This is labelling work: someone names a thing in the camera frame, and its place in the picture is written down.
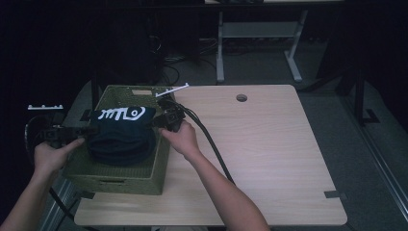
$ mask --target person's left hand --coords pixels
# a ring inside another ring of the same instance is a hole
[[[84,141],[80,138],[58,149],[51,147],[47,142],[40,143],[34,153],[35,173],[41,177],[54,176],[65,165],[68,154]]]

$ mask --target dark background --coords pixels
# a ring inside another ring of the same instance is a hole
[[[149,35],[160,35],[166,47],[184,47],[182,52],[194,59],[197,39],[217,32],[214,12],[159,13],[152,22],[149,13],[79,10],[87,4],[100,1],[0,2],[1,221],[33,170],[23,141],[33,116],[26,110],[29,104],[63,104],[67,111],[94,76],[102,87],[155,84],[161,56],[149,52],[154,45]],[[362,73],[408,131],[407,10],[403,1],[346,1],[340,12],[311,9],[302,40],[330,39],[317,78],[352,65],[359,71],[348,74],[347,82]],[[240,20],[248,14],[230,16]],[[140,77],[131,78],[135,73]]]

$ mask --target forearm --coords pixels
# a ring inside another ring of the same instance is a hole
[[[0,230],[37,230],[51,184],[51,177],[34,174]]]
[[[269,230],[264,216],[245,193],[226,179],[201,153],[193,156],[190,162],[229,230]]]

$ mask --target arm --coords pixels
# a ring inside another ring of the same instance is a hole
[[[162,129],[161,134],[197,171],[219,216],[229,230],[269,230],[264,216],[252,200],[226,179],[201,153],[194,128],[189,123],[183,121],[178,133]]]
[[[37,230],[48,191],[73,149],[84,142],[79,139],[60,149],[43,142],[36,147],[35,170],[27,188],[18,198],[0,230]]]

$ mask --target person's right hand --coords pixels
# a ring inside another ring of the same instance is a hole
[[[186,160],[189,161],[192,156],[201,153],[198,147],[195,129],[185,120],[181,123],[177,133],[169,132],[164,128],[161,128],[159,131],[163,137],[170,141],[171,146],[176,151],[184,155]]]

